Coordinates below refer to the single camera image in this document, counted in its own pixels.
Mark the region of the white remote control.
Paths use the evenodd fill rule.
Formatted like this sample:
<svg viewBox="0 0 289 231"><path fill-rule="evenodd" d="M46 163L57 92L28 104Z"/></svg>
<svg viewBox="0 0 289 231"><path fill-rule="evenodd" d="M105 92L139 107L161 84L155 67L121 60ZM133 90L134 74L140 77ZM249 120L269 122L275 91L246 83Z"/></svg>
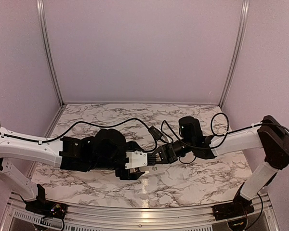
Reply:
<svg viewBox="0 0 289 231"><path fill-rule="evenodd" d="M144 172L141 178L163 175L166 171L162 165L141 167L140 170Z"/></svg>

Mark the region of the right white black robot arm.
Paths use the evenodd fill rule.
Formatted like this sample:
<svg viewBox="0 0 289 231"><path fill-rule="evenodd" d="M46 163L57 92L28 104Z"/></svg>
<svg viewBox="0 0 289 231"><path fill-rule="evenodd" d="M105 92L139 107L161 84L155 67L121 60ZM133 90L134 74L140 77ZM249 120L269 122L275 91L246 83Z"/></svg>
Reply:
<svg viewBox="0 0 289 231"><path fill-rule="evenodd" d="M179 119L177 141L164 144L154 151L156 164L172 164L192 152L195 158L214 159L228 153L263 149L264 160L237 191L229 212L240 215L248 203L275 175L289 164L289 129L272 116L248 127L227 131L223 135L204 136L198 119L186 116Z"/></svg>

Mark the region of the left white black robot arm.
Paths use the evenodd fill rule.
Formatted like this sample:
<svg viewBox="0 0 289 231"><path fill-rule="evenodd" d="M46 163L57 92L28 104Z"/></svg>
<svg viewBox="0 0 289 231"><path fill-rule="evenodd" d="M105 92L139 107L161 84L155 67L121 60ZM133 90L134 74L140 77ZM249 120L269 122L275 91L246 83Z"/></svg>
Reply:
<svg viewBox="0 0 289 231"><path fill-rule="evenodd" d="M40 162L62 170L88 172L114 170L121 180L137 180L139 170L149 164L148 155L133 142L127 142L115 129L101 129L83 139L63 136L42 139L14 133L0 125L0 179L41 214L51 210L43 187L31 182L11 159Z"/></svg>

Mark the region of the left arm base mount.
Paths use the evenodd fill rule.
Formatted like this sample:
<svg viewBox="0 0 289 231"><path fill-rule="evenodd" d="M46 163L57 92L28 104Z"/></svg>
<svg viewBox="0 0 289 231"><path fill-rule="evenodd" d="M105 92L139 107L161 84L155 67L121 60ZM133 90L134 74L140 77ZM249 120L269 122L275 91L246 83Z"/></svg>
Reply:
<svg viewBox="0 0 289 231"><path fill-rule="evenodd" d="M48 201L45 203L40 201L25 202L26 210L43 215L45 217L52 217L58 219L64 219L67 211L67 204Z"/></svg>

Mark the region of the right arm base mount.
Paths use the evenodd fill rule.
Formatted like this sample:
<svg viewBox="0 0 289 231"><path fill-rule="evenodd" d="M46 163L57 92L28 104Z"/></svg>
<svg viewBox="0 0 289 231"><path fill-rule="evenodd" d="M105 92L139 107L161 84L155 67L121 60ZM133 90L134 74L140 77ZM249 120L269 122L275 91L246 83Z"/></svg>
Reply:
<svg viewBox="0 0 289 231"><path fill-rule="evenodd" d="M248 203L247 205L242 205L240 203L234 202L214 205L212 207L212 210L216 220L245 216L255 211L251 203Z"/></svg>

